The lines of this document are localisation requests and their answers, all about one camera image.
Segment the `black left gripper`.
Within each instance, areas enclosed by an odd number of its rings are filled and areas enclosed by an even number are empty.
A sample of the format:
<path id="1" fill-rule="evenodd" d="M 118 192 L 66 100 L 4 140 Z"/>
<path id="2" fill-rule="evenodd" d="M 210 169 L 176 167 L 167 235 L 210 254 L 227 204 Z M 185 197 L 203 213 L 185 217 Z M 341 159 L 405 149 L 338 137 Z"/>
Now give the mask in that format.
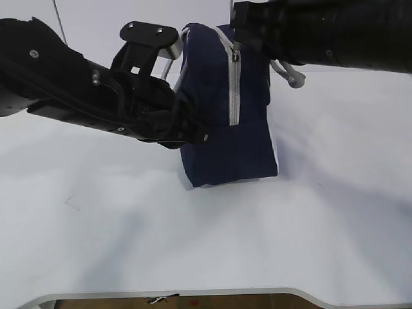
<path id="1" fill-rule="evenodd" d="M 175 42 L 127 41 L 110 68 L 93 62 L 62 41 L 38 42 L 47 98 L 28 112 L 78 126 L 155 142 L 168 149 L 204 144 L 209 128 L 190 101 L 175 99 L 168 83 L 152 77 L 157 57 L 180 54 Z"/>

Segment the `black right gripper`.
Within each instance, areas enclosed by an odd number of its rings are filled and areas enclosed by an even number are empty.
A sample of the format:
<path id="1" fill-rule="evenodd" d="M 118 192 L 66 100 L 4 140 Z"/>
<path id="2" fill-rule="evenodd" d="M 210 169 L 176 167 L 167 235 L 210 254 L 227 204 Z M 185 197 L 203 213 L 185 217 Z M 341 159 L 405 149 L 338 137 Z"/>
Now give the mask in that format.
<path id="1" fill-rule="evenodd" d="M 325 47 L 310 46 L 325 12 L 324 1 L 252 1 L 232 5 L 234 40 L 272 60 L 324 64 Z"/>

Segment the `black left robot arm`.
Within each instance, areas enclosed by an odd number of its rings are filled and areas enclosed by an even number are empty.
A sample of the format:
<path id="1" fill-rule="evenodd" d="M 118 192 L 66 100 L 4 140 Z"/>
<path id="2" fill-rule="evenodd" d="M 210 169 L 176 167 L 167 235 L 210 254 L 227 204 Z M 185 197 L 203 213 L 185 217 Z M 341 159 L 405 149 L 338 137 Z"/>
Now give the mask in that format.
<path id="1" fill-rule="evenodd" d="M 180 56 L 176 29 L 133 21 L 120 37 L 124 45 L 106 68 L 39 19 L 2 19 L 1 116 L 27 111 L 169 149 L 204 143 L 194 105 L 151 74 L 157 58 Z"/>

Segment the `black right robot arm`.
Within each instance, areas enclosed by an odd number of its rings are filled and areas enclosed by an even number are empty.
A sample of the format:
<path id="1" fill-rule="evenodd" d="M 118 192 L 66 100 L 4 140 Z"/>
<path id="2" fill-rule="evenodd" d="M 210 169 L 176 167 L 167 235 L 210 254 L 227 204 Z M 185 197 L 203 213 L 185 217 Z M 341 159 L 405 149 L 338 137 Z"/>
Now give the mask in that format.
<path id="1" fill-rule="evenodd" d="M 230 25 L 273 60 L 411 73 L 411 1 L 242 1 Z"/>

